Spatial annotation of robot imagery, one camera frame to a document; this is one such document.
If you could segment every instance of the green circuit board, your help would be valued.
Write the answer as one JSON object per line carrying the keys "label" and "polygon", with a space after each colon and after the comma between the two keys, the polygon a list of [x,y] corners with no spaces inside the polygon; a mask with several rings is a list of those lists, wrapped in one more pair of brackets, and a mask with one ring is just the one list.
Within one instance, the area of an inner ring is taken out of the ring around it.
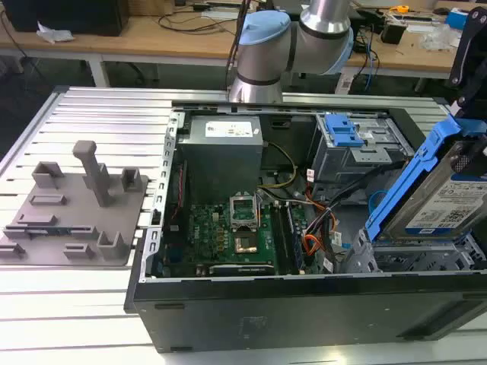
{"label": "green circuit board", "polygon": [[[253,216],[251,210],[239,212],[239,218]],[[236,253],[235,232],[231,229],[230,205],[192,205],[189,214],[189,245],[184,262],[258,262],[276,266],[275,247],[269,206],[262,206],[257,231],[256,252]]]}

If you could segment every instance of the blue object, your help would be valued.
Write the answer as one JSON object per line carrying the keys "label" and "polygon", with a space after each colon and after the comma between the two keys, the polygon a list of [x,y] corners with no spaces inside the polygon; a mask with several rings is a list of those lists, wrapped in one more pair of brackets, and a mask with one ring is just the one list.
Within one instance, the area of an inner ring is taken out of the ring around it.
{"label": "blue object", "polygon": [[375,192],[374,194],[371,195],[371,197],[368,199],[368,213],[372,214],[372,212],[375,210],[374,206],[374,200],[375,197],[378,196],[379,194],[387,194],[387,190],[379,190]]}
{"label": "blue object", "polygon": [[276,10],[257,11],[245,17],[240,43],[243,46],[264,43],[283,34],[291,25],[286,13]]}
{"label": "blue object", "polygon": [[450,11],[447,16],[447,20],[445,21],[450,27],[455,29],[462,30],[465,27],[466,18],[468,17],[468,13],[463,11]]}
{"label": "blue object", "polygon": [[365,144],[358,137],[355,125],[345,114],[327,114],[325,124],[336,147],[362,147]]}
{"label": "blue object", "polygon": [[375,240],[377,238],[381,231],[381,224],[420,177],[421,173],[424,171],[430,173],[438,164],[436,153],[447,137],[459,133],[464,137],[475,137],[486,129],[487,125],[481,120],[458,119],[456,121],[452,116],[448,116],[445,120],[436,123],[411,162],[401,173],[399,179],[389,189],[382,202],[367,220],[365,228],[370,239]]}
{"label": "blue object", "polygon": [[345,63],[349,60],[350,55],[352,54],[352,48],[353,48],[353,29],[350,27],[349,40],[347,40],[347,43],[343,48],[342,54],[336,60],[335,64],[332,67],[330,67],[328,71],[322,73],[321,75],[334,75],[341,72],[343,66],[345,66]]}

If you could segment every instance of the blue cable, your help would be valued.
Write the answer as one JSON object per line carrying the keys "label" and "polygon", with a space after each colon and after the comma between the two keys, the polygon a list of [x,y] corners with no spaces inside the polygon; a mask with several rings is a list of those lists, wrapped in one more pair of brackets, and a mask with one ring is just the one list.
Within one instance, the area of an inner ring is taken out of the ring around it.
{"label": "blue cable", "polygon": [[374,206],[374,199],[379,194],[387,194],[387,190],[378,190],[374,194],[371,195],[371,197],[368,199],[368,213],[369,214],[372,214],[372,212],[374,212],[375,208],[377,208]]}

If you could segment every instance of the white paper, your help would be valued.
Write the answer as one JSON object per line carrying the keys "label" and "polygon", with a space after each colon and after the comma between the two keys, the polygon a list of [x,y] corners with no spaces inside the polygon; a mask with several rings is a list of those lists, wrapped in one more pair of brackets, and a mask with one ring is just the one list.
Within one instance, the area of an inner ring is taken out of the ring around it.
{"label": "white paper", "polygon": [[37,35],[51,44],[56,42],[68,42],[75,39],[69,30],[50,29],[48,27],[44,27],[39,22],[37,22],[37,27],[39,28]]}
{"label": "white paper", "polygon": [[432,33],[434,27],[431,25],[408,25],[407,31],[410,33]]}

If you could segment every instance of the wooden workbench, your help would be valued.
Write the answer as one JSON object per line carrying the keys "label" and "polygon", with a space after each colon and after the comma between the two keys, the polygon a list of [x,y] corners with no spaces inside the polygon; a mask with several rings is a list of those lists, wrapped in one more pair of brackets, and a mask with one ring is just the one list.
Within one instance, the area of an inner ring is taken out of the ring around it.
{"label": "wooden workbench", "polygon": [[[439,2],[438,6],[473,8],[476,5]],[[175,21],[184,21],[194,14],[178,14]],[[211,24],[209,19],[194,19],[175,27],[199,27]],[[234,36],[221,32],[210,35],[177,33],[159,27],[156,17],[131,17],[118,37],[75,34],[75,40],[50,44],[35,33],[9,31],[22,49],[33,57],[83,59],[90,63],[97,86],[109,85],[104,61],[173,63],[186,65],[224,65]],[[224,25],[233,32],[235,24]],[[372,49],[380,57],[379,75],[446,78],[453,64],[454,52],[432,52],[419,47],[419,35],[404,33],[399,45],[384,44],[374,37]],[[0,28],[0,55],[19,56],[20,52]],[[354,54],[347,62],[349,74],[364,63],[364,55]]]}

